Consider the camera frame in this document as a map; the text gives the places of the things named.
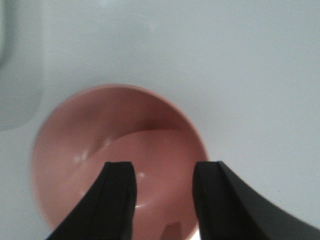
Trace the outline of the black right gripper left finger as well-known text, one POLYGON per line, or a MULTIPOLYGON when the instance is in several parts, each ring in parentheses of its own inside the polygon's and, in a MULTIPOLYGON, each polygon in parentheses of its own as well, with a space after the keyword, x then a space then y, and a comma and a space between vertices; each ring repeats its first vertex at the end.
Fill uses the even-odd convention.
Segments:
POLYGON ((50 240, 130 240, 137 201, 131 162, 106 162, 76 207, 50 240))

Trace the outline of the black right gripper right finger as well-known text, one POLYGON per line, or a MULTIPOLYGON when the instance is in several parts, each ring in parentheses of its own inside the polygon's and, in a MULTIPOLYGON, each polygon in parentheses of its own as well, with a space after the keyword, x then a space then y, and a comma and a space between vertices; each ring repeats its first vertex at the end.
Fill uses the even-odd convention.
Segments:
POLYGON ((192 195, 202 240, 318 240, 320 230, 285 212, 222 161, 199 161, 192 195))

